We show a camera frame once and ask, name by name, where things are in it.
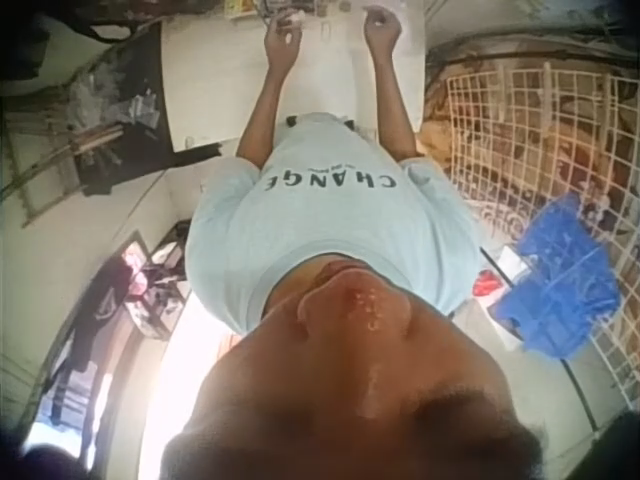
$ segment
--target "wire mesh rack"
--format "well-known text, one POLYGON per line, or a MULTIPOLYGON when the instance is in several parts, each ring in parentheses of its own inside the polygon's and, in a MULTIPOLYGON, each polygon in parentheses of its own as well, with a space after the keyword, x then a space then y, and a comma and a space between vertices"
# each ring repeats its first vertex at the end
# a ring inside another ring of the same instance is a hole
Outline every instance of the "wire mesh rack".
POLYGON ((640 82, 583 71, 496 70, 447 79, 449 174, 492 234, 519 242, 545 207, 576 218, 606 249, 619 291, 590 340, 640 409, 640 82))

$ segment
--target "light blue t-shirt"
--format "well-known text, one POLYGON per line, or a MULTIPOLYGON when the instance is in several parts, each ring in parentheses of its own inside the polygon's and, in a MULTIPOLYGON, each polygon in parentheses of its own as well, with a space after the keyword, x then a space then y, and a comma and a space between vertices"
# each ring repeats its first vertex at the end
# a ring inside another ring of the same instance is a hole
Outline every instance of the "light blue t-shirt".
POLYGON ((396 163, 327 114, 299 118, 260 171, 215 159, 193 217, 187 278, 205 308, 246 334, 287 272, 328 253, 361 259, 449 314, 480 269, 477 225, 432 160, 396 163))

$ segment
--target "man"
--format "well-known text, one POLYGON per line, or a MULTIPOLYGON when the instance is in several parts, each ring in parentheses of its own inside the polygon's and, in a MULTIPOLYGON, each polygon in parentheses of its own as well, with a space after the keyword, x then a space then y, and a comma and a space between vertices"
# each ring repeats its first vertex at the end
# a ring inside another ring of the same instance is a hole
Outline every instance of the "man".
POLYGON ((248 334, 205 379, 165 478, 528 479, 540 447, 493 359, 445 315, 479 270, 475 225, 415 139, 395 15, 370 8, 380 146, 322 114, 274 147, 301 31, 277 16, 262 93, 194 215, 187 276, 248 334))

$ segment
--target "sleeve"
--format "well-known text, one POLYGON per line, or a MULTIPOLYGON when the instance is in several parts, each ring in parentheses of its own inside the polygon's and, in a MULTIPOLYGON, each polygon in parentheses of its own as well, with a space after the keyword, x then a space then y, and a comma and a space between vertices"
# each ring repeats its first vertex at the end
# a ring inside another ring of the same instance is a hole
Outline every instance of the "sleeve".
POLYGON ((422 204, 433 227, 434 252, 442 279, 437 308, 448 314, 471 295, 482 266, 480 226, 469 206, 430 158, 400 162, 405 174, 421 193, 422 204))
POLYGON ((225 300, 227 233, 238 205, 258 181, 260 170, 237 157, 214 161, 189 228, 185 268, 193 293, 207 311, 239 331, 225 300))

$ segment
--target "red object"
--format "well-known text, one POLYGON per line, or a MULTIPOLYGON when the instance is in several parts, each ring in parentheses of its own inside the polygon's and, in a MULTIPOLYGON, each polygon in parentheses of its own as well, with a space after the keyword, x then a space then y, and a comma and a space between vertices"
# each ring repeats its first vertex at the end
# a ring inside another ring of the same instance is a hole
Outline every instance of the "red object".
POLYGON ((473 284, 473 296, 486 297, 499 288, 502 288, 502 286, 503 283, 500 277, 491 270, 483 270, 480 272, 476 283, 473 284))

